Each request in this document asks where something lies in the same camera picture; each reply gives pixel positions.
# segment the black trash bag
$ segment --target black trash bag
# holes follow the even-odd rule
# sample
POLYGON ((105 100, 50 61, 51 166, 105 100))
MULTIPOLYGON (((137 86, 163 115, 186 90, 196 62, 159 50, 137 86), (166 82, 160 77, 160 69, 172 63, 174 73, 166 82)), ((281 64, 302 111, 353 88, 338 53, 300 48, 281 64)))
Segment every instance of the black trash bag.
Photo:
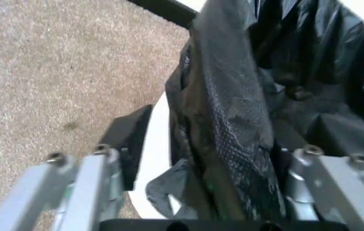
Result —
POLYGON ((211 209, 200 182, 186 159, 180 159, 168 171, 150 181, 146 196, 156 210, 169 219, 211 219, 211 209), (169 197, 181 208, 174 211, 169 197))
POLYGON ((336 0, 208 0, 166 95, 172 161, 189 160, 218 218, 280 219, 274 143, 364 152, 364 22, 336 0))

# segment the black plastic part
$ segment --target black plastic part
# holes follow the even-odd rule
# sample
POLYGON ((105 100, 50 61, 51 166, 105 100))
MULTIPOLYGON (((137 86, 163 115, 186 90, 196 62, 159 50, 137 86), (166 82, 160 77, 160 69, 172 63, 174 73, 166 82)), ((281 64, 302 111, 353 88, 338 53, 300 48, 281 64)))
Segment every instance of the black plastic part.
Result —
POLYGON ((146 105, 129 115, 116 118, 99 141, 120 152, 126 191, 133 190, 151 112, 152 105, 146 105))
POLYGON ((100 223, 100 231, 347 231, 335 222, 262 222, 212 220, 112 219, 100 223))
POLYGON ((176 25, 189 29, 197 12, 175 0, 128 0, 176 25))

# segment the bolt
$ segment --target bolt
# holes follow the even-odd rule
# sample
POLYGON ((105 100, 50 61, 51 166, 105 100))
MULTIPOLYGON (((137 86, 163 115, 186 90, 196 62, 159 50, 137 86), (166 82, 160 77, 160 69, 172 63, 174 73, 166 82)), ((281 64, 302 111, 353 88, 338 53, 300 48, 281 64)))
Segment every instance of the bolt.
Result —
POLYGON ((61 167, 66 163, 66 156, 60 152, 51 153, 48 155, 45 162, 61 167))
POLYGON ((350 162, 355 166, 364 169, 364 154, 351 154, 350 162))
POLYGON ((94 155, 108 155, 111 147, 107 144, 101 143, 95 147, 94 155))
POLYGON ((310 155, 323 155, 324 152, 320 147, 317 147, 315 145, 307 144, 303 148, 304 154, 310 154, 310 155))

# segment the carpet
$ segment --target carpet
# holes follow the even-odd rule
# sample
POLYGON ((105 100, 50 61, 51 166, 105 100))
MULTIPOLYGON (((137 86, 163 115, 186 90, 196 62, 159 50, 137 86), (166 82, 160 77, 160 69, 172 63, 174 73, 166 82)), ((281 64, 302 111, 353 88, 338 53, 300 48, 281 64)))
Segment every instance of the carpet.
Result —
MULTIPOLYGON (((0 1, 0 202, 48 153, 81 159, 115 117, 155 103, 187 39, 126 0, 0 1)), ((129 200, 120 217, 138 217, 129 200)))

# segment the black plastic sheet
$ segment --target black plastic sheet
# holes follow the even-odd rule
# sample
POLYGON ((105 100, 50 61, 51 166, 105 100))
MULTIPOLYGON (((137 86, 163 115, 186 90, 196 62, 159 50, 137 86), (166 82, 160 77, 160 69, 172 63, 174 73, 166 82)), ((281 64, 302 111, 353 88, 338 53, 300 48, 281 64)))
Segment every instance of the black plastic sheet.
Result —
POLYGON ((146 105, 129 115, 115 118, 99 141, 119 151, 126 191, 133 190, 151 113, 152 105, 146 105))
POLYGON ((172 161, 218 218, 280 219, 287 130, 296 147, 364 153, 364 22, 335 0, 208 0, 166 94, 172 161))

